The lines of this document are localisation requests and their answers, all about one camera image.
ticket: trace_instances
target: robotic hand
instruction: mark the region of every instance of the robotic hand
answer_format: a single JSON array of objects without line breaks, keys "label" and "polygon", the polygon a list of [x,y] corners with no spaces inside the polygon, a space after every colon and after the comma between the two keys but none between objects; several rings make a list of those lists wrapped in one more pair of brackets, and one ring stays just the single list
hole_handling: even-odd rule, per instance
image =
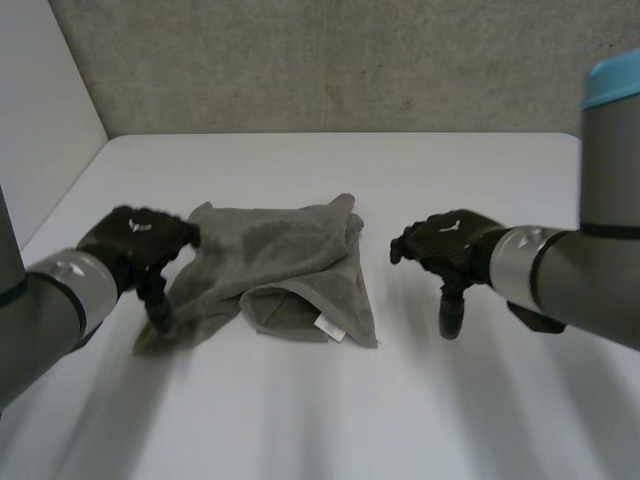
[{"label": "robotic hand", "polygon": [[167,213],[122,206],[93,227],[77,248],[107,266],[118,296],[135,289],[157,333],[169,335],[173,317],[161,272],[186,245],[200,246],[197,226]]},{"label": "robotic hand", "polygon": [[122,293],[136,290],[160,335],[173,316],[162,269],[198,227],[167,213],[118,207],[26,272],[0,191],[0,411],[66,354],[84,346]]},{"label": "robotic hand", "polygon": [[487,238],[503,232],[502,225],[468,210],[432,215],[405,228],[391,242],[391,263],[415,260],[426,271],[442,277],[440,335],[458,336],[464,315],[464,291],[475,283],[489,283],[485,275]]},{"label": "robotic hand", "polygon": [[[444,283],[439,322],[443,338],[453,340],[460,333],[464,316],[464,291],[472,285],[494,286],[491,281],[494,250],[503,238],[512,239],[512,234],[511,229],[504,228],[490,218],[469,210],[454,210],[432,215],[424,222],[416,222],[405,228],[399,238],[391,241],[392,264],[399,263],[402,258],[415,260],[426,271],[442,277]],[[526,251],[537,251],[537,240],[547,237],[542,234],[542,229],[533,227],[528,234],[518,235],[519,247]],[[527,310],[510,301],[507,306],[534,331],[561,333],[564,330],[563,324],[537,311]]]}]

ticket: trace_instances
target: black band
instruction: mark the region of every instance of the black band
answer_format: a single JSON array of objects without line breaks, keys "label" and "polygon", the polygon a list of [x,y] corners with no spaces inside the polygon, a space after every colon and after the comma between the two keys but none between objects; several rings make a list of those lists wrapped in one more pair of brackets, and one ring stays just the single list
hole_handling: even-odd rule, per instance
[{"label": "black band", "polygon": [[536,258],[534,258],[533,265],[531,265],[531,273],[529,274],[529,289],[531,290],[531,298],[540,310],[542,310],[542,306],[540,305],[540,294],[538,292],[538,270],[540,270],[540,265],[542,265],[542,259],[544,258],[545,253],[547,253],[547,250],[549,250],[554,243],[556,243],[558,240],[569,233],[571,233],[571,231],[569,230],[558,232],[549,240],[547,240],[536,255]]},{"label": "black band", "polygon": [[26,276],[16,286],[11,287],[6,292],[0,293],[0,308],[17,300],[25,293],[27,293],[27,277]]},{"label": "black band", "polygon": [[640,240],[640,227],[620,225],[594,225],[580,223],[580,233],[590,237],[617,238],[619,240]]},{"label": "black band", "polygon": [[59,282],[52,276],[47,275],[46,273],[27,272],[27,275],[29,277],[42,280],[43,282],[47,282],[48,284],[56,287],[58,290],[64,293],[64,295],[69,299],[69,301],[71,302],[71,305],[73,305],[73,308],[75,308],[76,313],[78,314],[78,320],[80,321],[80,338],[82,338],[82,336],[84,335],[84,332],[87,330],[87,315],[84,311],[84,307],[82,306],[82,303],[80,303],[80,300],[78,300],[78,297],[76,297],[76,294],[73,293],[73,290],[71,290],[64,283]]}]

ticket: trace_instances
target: white table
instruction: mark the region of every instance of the white table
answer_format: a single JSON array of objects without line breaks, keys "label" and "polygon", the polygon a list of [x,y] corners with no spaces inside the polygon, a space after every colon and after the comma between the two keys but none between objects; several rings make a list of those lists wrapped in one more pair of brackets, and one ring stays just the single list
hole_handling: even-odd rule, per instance
[{"label": "white table", "polygon": [[[356,197],[378,350],[257,335],[241,317],[195,350],[130,355],[121,300],[0,422],[2,479],[599,479],[640,476],[640,354],[527,330],[486,287],[458,340],[439,281],[391,238],[468,207],[574,228],[579,142],[556,134],[132,136],[110,142],[24,251],[73,245],[117,204],[296,208]],[[185,252],[169,278],[190,259]]]}]

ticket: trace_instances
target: black robotic glove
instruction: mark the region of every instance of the black robotic glove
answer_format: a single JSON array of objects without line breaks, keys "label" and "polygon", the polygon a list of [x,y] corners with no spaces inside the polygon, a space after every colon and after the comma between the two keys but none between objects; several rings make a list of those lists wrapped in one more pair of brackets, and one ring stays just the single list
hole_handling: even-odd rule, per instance
[{"label": "black robotic glove", "polygon": [[200,245],[196,225],[168,213],[121,206],[98,222],[77,249],[105,264],[116,282],[118,296],[135,289],[156,329],[167,333],[172,316],[161,272],[186,245]]},{"label": "black robotic glove", "polygon": [[489,283],[488,266],[494,238],[502,236],[502,225],[469,210],[432,215],[405,228],[391,241],[391,263],[415,260],[428,272],[442,277],[440,335],[454,339],[464,316],[464,291],[476,283]]}]

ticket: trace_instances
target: gray cylindrical arm segment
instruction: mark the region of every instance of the gray cylindrical arm segment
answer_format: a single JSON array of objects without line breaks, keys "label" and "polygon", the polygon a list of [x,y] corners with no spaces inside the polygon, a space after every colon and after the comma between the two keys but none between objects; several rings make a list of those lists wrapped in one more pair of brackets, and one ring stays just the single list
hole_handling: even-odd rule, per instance
[{"label": "gray cylindrical arm segment", "polygon": [[0,308],[0,411],[80,339],[80,319],[47,281],[28,277],[28,292]]},{"label": "gray cylindrical arm segment", "polygon": [[489,275],[493,289],[501,297],[540,313],[531,291],[531,272],[536,257],[554,235],[555,228],[515,227],[498,241],[491,255]]},{"label": "gray cylindrical arm segment", "polygon": [[15,288],[24,278],[25,272],[20,249],[0,188],[0,294]]},{"label": "gray cylindrical arm segment", "polygon": [[116,282],[107,267],[93,255],[63,250],[29,267],[65,285],[76,296],[86,316],[83,335],[93,332],[118,302]]},{"label": "gray cylindrical arm segment", "polygon": [[545,315],[640,350],[640,241],[570,233],[545,253],[536,282]]},{"label": "gray cylindrical arm segment", "polygon": [[640,95],[584,111],[583,224],[640,227]]}]

